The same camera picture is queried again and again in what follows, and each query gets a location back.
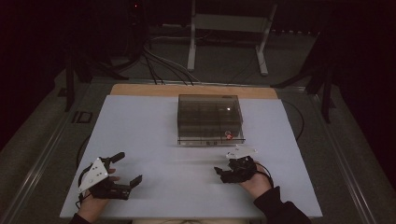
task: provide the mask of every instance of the transparent box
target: transparent box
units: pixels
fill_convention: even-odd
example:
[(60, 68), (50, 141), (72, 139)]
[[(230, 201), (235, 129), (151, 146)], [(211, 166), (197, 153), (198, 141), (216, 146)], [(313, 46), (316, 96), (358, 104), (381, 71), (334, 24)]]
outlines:
[(236, 95), (178, 96), (177, 143), (191, 146), (242, 144), (242, 113)]

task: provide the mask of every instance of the human hand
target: human hand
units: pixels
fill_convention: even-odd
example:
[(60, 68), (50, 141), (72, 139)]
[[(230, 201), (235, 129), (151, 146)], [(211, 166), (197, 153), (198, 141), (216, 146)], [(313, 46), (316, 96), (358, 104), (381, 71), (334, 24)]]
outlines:
[[(109, 174), (113, 174), (114, 172), (116, 172), (116, 169), (108, 170)], [(120, 178), (118, 176), (111, 176), (110, 180), (118, 181)], [(102, 214), (108, 202), (110, 202), (109, 199), (93, 198), (90, 191), (86, 190), (84, 200), (81, 202), (81, 207), (78, 209), (77, 214), (85, 220), (93, 223)]]
[[(258, 171), (266, 173), (262, 166), (259, 164), (256, 164), (256, 166)], [(272, 188), (268, 177), (262, 174), (255, 174), (249, 180), (239, 183), (239, 185), (244, 188), (254, 200)]]

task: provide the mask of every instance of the white table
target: white table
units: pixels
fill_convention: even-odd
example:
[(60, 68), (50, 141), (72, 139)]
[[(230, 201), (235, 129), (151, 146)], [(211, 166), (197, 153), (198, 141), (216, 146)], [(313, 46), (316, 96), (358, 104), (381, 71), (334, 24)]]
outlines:
[[(112, 93), (153, 90), (164, 94), (204, 90), (205, 87), (153, 87), (120, 85)], [(254, 88), (208, 88), (217, 92), (241, 91), (246, 145), (259, 152), (253, 158), (270, 170), (281, 198), (293, 201), (310, 217), (321, 212), (305, 169), (300, 150), (282, 103), (275, 99), (247, 99)], [(271, 89), (253, 91), (273, 93)], [(77, 180), (82, 169), (96, 157), (125, 152), (113, 164), (121, 184), (138, 175), (142, 183), (131, 191), (128, 201), (113, 200), (103, 217), (130, 218), (260, 218), (263, 216), (248, 194), (236, 184), (223, 184), (213, 169), (227, 169), (225, 155), (232, 147), (181, 147), (177, 145), (176, 96), (109, 95), (103, 105), (61, 217), (72, 217), (77, 208)]]

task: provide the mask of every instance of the person's sleeve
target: person's sleeve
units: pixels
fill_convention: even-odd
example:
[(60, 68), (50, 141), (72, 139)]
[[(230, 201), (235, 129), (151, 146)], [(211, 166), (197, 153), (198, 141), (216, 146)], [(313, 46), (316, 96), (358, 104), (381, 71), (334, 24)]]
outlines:
[(266, 191), (254, 201), (254, 204), (265, 214), (268, 224), (311, 223), (311, 220), (294, 203), (280, 201), (279, 187)]
[(70, 220), (69, 224), (91, 224), (91, 222), (85, 220), (83, 217), (75, 213), (72, 220)]

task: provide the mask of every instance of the robotic hand attachment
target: robotic hand attachment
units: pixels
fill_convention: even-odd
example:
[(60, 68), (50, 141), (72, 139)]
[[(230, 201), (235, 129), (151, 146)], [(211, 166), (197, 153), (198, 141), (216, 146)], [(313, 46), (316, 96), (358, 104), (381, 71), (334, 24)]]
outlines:
[[(108, 175), (110, 163), (115, 163), (124, 157), (124, 152), (120, 152), (111, 158), (99, 157), (92, 165), (84, 169), (78, 179), (79, 201), (82, 202), (84, 199), (82, 192), (86, 189), (90, 190), (93, 198), (128, 200), (131, 189), (142, 182), (142, 175), (133, 179), (129, 186), (115, 184), (114, 181), (110, 180)], [(87, 175), (81, 183), (81, 179), (86, 173)]]
[[(216, 173), (220, 175), (220, 179), (223, 183), (242, 183), (249, 180), (255, 174), (265, 175), (272, 187), (274, 187), (274, 181), (269, 171), (259, 163), (256, 163), (249, 155), (256, 153), (256, 149), (237, 146), (235, 152), (229, 152), (227, 158), (230, 163), (228, 166), (231, 170), (223, 171), (219, 167), (215, 167)], [(265, 172), (257, 170), (257, 165), (264, 168)]]

